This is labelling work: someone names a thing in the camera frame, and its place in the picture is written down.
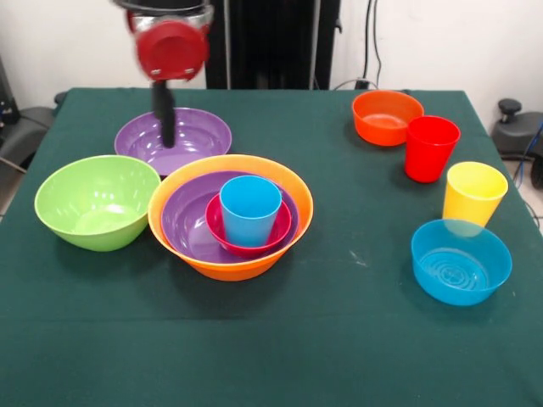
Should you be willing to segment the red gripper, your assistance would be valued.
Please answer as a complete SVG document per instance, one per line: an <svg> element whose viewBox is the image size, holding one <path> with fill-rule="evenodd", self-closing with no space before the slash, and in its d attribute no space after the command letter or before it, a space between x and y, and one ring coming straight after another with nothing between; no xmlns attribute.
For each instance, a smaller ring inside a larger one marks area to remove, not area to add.
<svg viewBox="0 0 543 407"><path fill-rule="evenodd" d="M175 146L175 99L168 80L192 80L210 55L210 11L146 15L128 11L126 20L142 71L153 80L152 105L165 148Z"/></svg>

